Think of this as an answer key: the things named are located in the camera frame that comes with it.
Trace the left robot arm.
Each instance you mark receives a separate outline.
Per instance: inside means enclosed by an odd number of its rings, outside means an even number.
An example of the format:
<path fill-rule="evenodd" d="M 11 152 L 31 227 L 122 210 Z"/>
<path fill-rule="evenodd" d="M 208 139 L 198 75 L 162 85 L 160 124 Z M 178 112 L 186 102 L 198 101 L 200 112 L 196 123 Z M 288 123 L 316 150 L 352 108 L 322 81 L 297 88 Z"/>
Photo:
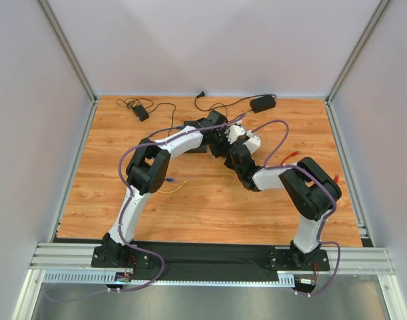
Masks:
<path fill-rule="evenodd" d="M 132 259 L 131 245 L 139 218 L 151 195 L 165 182 L 171 160 L 212 142 L 229 124 L 223 114 L 211 111 L 207 117 L 193 121 L 164 139 L 141 140 L 139 145 L 129 149 L 134 154 L 124 173 L 122 162 L 128 154 L 121 157 L 118 173 L 126 186 L 125 199 L 115 223 L 103 236 L 101 246 L 94 249 L 93 267 L 127 266 Z"/>

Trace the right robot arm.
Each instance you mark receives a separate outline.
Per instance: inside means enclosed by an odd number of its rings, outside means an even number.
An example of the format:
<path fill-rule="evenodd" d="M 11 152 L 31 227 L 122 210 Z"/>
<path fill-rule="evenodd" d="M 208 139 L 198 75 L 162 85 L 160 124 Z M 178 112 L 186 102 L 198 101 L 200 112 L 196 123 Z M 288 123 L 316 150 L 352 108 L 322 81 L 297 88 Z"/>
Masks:
<path fill-rule="evenodd" d="M 256 165 L 248 148 L 230 148 L 224 164 L 235 171 L 245 189 L 259 192 L 284 189 L 300 214 L 298 231 L 286 253 L 274 256 L 276 263 L 303 269 L 320 256 L 321 233 L 327 217 L 342 197 L 338 183 L 311 157 L 274 167 Z"/>

